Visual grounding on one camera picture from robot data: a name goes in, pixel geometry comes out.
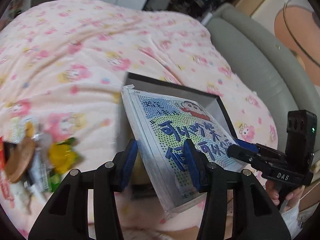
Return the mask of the person's right hand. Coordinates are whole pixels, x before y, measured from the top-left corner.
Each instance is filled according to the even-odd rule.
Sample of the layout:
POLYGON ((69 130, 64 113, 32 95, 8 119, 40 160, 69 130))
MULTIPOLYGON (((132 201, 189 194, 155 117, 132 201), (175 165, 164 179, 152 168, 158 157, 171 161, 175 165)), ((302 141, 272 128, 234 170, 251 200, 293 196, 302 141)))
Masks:
MULTIPOLYGON (((269 197, 271 198, 272 202, 276 206, 278 206, 280 203, 279 192, 276 189, 275 183, 271 180, 268 180, 265 184, 265 187, 266 187, 266 192, 269 195, 269 197)), ((287 206, 286 206, 287 209, 291 209, 298 204, 298 202, 303 194, 304 189, 305 189, 305 186, 302 185, 302 186, 296 188, 295 190, 293 190, 292 192, 290 192, 286 196, 286 200, 288 201, 287 206)))

